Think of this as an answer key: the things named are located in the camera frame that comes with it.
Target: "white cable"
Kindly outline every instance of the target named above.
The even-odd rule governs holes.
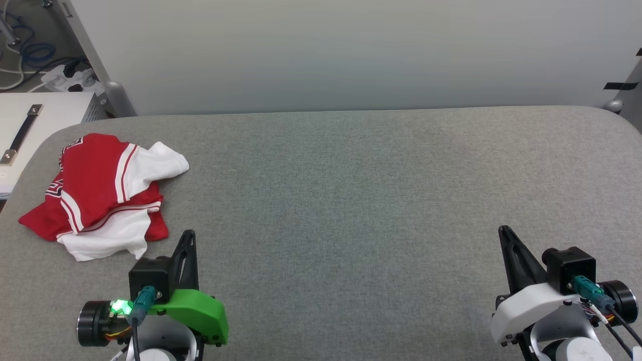
[[[9,7],[9,2],[10,2],[10,1],[11,1],[11,0],[6,0],[6,1],[4,2],[4,13],[3,13],[4,22],[6,22],[6,11],[7,11],[7,8]],[[17,50],[15,50],[15,49],[12,49],[12,48],[9,46],[9,39],[7,39],[7,40],[6,40],[6,48],[7,48],[9,51],[13,51],[13,52],[14,52],[14,53],[16,53],[16,54],[20,54],[20,51],[17,51]],[[14,83],[14,84],[12,84],[12,85],[9,85],[9,86],[6,86],[6,87],[0,87],[0,90],[10,90],[10,89],[13,89],[13,88],[17,87],[18,85],[20,85],[20,84],[22,83],[22,81],[24,80],[24,71],[22,71],[22,55],[20,55],[20,58],[18,59],[18,74],[20,74],[20,80],[18,80],[17,82],[15,82],[15,83]]]
[[[602,315],[602,313],[598,310],[598,308],[593,303],[591,303],[589,308],[591,309],[591,311],[595,313],[595,315],[600,319],[602,323],[609,324],[609,320],[607,320],[606,317]]]
[[[117,361],[122,354],[123,354],[122,351],[118,351],[118,353],[115,354],[114,357],[112,357],[109,361]]]
[[[28,92],[35,92],[36,90],[38,90],[38,89],[42,88],[43,86],[45,86],[45,84],[46,83],[42,83],[42,84],[34,87],[33,89],[29,90]]]
[[[0,69],[0,71],[5,72],[5,73],[11,73],[11,74],[20,74],[18,70],[8,70],[8,69]],[[35,71],[23,71],[24,74],[35,74]],[[47,74],[48,71],[41,71],[39,74]]]

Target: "gray fabric surface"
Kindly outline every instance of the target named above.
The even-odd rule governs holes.
[[[50,137],[0,213],[3,360],[117,351],[81,348],[74,327],[86,301],[128,295],[134,257],[78,263],[17,223],[44,198],[60,149],[89,132],[163,141],[190,162],[161,183],[171,234],[146,255],[170,255],[196,231],[201,288],[230,324],[229,345],[206,360],[519,360],[490,339],[495,296],[508,291],[501,224],[537,257],[583,248],[598,280],[642,295],[642,136],[604,110],[106,120]]]

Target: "white trim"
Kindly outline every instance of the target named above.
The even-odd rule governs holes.
[[[146,209],[114,213],[102,227],[91,232],[67,234],[58,238],[76,261],[107,257],[128,250],[140,259],[147,250],[145,234],[151,219]]]
[[[73,234],[73,231],[65,232],[65,233],[60,233],[56,236],[56,239],[59,239],[61,236],[65,236],[67,234]]]
[[[127,180],[127,170],[132,169],[132,164],[134,163],[134,158],[136,158],[136,154],[138,154],[138,149],[140,149],[140,146],[134,145],[134,151],[130,155],[130,157],[127,159],[128,161],[125,162],[125,170],[123,170],[123,191],[125,192],[123,196],[125,197],[125,202],[129,202],[131,198],[130,190],[128,189],[129,182]]]
[[[127,148],[121,154],[120,159],[118,159],[118,166],[116,167],[116,176],[114,177],[114,185],[116,188],[116,200],[118,203],[125,203],[125,195],[123,194],[122,181],[123,176],[125,175],[125,164],[127,164],[127,159],[129,155],[136,149],[136,146],[132,143],[127,145]]]
[[[96,222],[94,225],[91,227],[87,227],[83,230],[83,232],[89,232],[93,231],[97,228],[100,228],[105,222],[111,217],[114,213],[120,212],[120,211],[127,211],[129,209],[134,209],[136,211],[141,211],[143,209],[147,209],[147,213],[154,213],[158,212],[161,209],[161,202],[154,202],[154,203],[149,203],[149,204],[132,204],[131,206],[122,206],[122,207],[117,207],[109,211],[103,219],[99,220]]]
[[[64,200],[64,202],[61,201],[60,205],[65,209],[65,212],[67,212],[67,216],[69,216],[69,224],[71,225],[71,230],[74,231],[74,234],[78,234],[78,232],[82,231],[83,228],[85,228],[85,226],[82,224],[80,208],[78,207],[78,204],[76,203],[74,198],[67,192],[65,192],[64,189],[62,190],[62,200]]]

